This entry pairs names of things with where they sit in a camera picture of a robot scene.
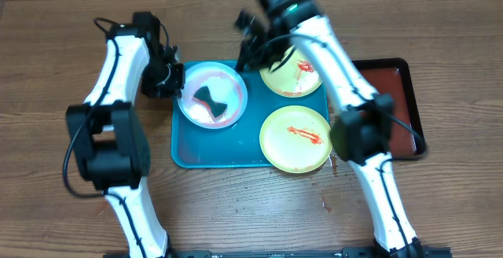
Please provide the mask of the dark sponge with red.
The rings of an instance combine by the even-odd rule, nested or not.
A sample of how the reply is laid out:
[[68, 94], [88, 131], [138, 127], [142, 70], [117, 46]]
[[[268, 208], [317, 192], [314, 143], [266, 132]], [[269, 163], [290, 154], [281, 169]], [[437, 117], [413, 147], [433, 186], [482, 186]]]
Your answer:
[[213, 99], [208, 87], [199, 88], [194, 93], [193, 99], [203, 105], [213, 118], [219, 118], [227, 109], [226, 103], [218, 102]]

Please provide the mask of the light blue plate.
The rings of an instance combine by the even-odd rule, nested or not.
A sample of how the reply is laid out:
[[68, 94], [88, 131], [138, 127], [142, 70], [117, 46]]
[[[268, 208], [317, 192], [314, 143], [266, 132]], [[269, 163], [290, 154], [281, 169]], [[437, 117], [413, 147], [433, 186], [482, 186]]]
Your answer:
[[[208, 87], [215, 101], [226, 103], [226, 111], [211, 117], [208, 110], [193, 99], [201, 87]], [[207, 129], [221, 129], [236, 123], [248, 104], [248, 89], [243, 78], [222, 62], [202, 61], [185, 67], [185, 86], [177, 99], [182, 114], [194, 124]]]

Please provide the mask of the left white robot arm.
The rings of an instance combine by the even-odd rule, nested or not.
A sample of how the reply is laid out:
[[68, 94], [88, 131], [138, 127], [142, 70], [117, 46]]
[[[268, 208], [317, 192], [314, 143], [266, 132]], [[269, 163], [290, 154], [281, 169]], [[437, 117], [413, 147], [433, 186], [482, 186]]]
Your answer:
[[178, 47], [162, 42], [167, 34], [150, 12], [136, 12], [129, 24], [103, 28], [105, 62], [94, 88], [81, 105], [65, 113], [70, 142], [64, 155], [65, 188], [79, 199], [103, 197], [127, 239], [129, 257], [174, 257], [148, 189], [151, 151], [134, 103], [180, 96], [185, 69]]

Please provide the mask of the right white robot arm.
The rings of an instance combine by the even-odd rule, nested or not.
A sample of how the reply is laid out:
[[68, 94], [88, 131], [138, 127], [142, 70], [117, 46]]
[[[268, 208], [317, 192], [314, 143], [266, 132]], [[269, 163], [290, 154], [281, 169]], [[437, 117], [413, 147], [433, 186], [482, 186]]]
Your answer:
[[315, 67], [337, 121], [330, 131], [336, 154], [354, 170], [373, 220], [376, 257], [427, 257], [409, 223], [395, 183], [389, 141], [394, 101], [380, 94], [356, 69], [314, 0], [258, 0], [269, 24], [245, 11], [235, 25], [244, 32], [236, 69], [271, 68], [291, 46]]

